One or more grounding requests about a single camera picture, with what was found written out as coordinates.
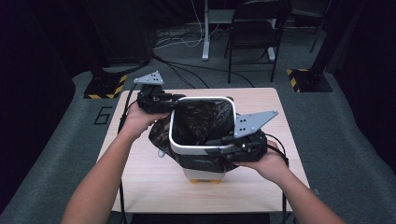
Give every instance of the bin liner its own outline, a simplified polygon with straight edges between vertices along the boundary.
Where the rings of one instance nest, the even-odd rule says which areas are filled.
[[[237,166],[222,156],[180,155],[172,150],[169,140],[170,118],[158,120],[149,140],[181,167],[213,173],[226,173]],[[224,100],[183,100],[175,109],[173,139],[182,146],[205,146],[233,131],[233,105]]]

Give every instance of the person's left hand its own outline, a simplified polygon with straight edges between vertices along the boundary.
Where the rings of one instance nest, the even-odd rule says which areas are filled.
[[[137,103],[133,103],[128,111],[127,118],[122,127],[123,133],[128,133],[133,139],[140,137],[150,125],[155,123],[157,119],[164,119],[168,116],[165,114],[149,114],[139,108]]]

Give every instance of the metal bracket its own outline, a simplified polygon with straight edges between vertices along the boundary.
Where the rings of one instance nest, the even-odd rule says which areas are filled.
[[[277,110],[265,111],[255,114],[237,115],[233,137],[240,138],[257,132],[264,124],[273,119],[278,114]]]
[[[135,84],[162,85],[163,78],[158,71],[134,79]]]

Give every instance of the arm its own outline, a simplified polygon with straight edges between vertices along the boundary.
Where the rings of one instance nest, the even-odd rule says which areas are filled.
[[[166,115],[149,115],[132,104],[125,124],[105,154],[78,185],[62,223],[106,223],[134,140]]]
[[[283,159],[272,149],[257,162],[238,162],[237,165],[256,170],[262,177],[276,183],[285,193],[299,223],[345,223],[324,204],[288,168]]]

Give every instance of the table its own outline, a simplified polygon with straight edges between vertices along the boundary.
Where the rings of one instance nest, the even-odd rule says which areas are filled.
[[[277,137],[285,146],[290,169],[309,187],[289,124],[275,89],[205,89],[166,90],[187,96],[231,96],[236,112],[256,113],[276,109],[278,115],[262,129]],[[128,91],[120,101],[111,120],[99,158],[117,135],[120,116]],[[282,211],[282,192],[274,183],[263,179],[256,171],[238,167],[226,173],[219,184],[209,181],[192,184],[182,168],[149,141],[149,129],[137,139],[131,149],[122,183],[125,210],[131,213],[244,213]],[[120,211],[117,197],[113,211]]]
[[[209,23],[231,23],[233,19],[232,9],[209,9],[208,0],[205,0],[205,41],[202,53],[202,60],[209,60],[210,36]],[[268,49],[268,59],[273,62],[275,60],[275,53],[273,48]]]

